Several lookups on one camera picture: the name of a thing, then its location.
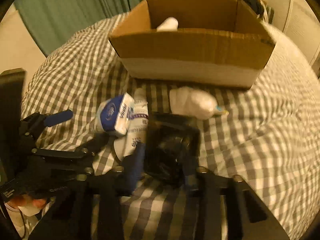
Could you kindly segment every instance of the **open cardboard box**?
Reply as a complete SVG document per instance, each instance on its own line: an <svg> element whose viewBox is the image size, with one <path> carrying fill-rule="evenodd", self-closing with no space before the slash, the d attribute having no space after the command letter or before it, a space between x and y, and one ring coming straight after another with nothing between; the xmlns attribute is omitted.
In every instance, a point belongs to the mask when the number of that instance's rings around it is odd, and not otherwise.
<svg viewBox="0 0 320 240"><path fill-rule="evenodd" d="M168 17L177 32L156 32ZM110 42L135 78L250 88L275 43L242 0L143 0Z"/></svg>

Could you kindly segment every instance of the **dark fabric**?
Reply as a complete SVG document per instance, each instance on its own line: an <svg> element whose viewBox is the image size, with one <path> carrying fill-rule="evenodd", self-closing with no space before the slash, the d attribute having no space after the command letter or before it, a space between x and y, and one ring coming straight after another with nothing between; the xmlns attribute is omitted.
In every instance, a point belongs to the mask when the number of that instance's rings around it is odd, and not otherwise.
<svg viewBox="0 0 320 240"><path fill-rule="evenodd" d="M260 4L259 0L243 0L247 5L251 7L251 9L260 17L263 16L264 8Z"/></svg>

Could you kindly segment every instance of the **cardboard flap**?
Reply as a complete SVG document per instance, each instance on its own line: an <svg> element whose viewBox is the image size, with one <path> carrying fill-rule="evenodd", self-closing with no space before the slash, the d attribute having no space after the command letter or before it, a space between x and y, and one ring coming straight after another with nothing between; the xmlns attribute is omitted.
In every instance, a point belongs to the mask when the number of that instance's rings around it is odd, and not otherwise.
<svg viewBox="0 0 320 240"><path fill-rule="evenodd" d="M156 29L168 17L179 28L204 28L233 31L237 0L147 0L151 28Z"/></svg>
<svg viewBox="0 0 320 240"><path fill-rule="evenodd" d="M111 36L117 37L130 33L141 33L151 29L148 3L143 0L112 32Z"/></svg>
<svg viewBox="0 0 320 240"><path fill-rule="evenodd" d="M262 24L257 20L257 15L243 0L239 0L237 15L236 15L236 26L235 32L237 33L252 33L259 34L264 39L269 39L270 36Z"/></svg>

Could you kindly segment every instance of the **blue and white package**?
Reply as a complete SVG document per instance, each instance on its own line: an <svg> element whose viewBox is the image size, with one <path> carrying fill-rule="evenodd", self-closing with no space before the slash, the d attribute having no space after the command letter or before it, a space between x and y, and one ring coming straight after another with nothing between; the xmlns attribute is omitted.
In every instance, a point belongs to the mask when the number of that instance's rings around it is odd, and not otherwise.
<svg viewBox="0 0 320 240"><path fill-rule="evenodd" d="M128 93L101 103L96 114L96 131L117 136L125 135L133 108L134 99Z"/></svg>

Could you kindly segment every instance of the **gingham bedspread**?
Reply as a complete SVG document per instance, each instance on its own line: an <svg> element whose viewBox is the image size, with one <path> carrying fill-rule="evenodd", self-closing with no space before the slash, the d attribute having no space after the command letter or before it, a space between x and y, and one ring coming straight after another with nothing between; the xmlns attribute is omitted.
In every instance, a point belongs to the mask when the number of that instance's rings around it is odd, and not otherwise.
<svg viewBox="0 0 320 240"><path fill-rule="evenodd" d="M22 117L35 111L74 113L72 120L45 130L39 147L72 150L89 140L99 104L124 92L132 95L136 87L145 88L150 111L170 112L169 90L177 85L131 78L108 41L124 17L101 20L75 33L34 75ZM277 43L250 90L196 86L230 112L198 121L199 163L217 175L243 176L289 237L298 239L320 208L320 84L292 41L265 27ZM258 56L248 51L249 58ZM109 141L95 161L96 175L115 165L112 147ZM132 197L122 199L122 211L126 239L192 239L196 202L182 189L146 177ZM92 228L95 231L95 216Z"/></svg>

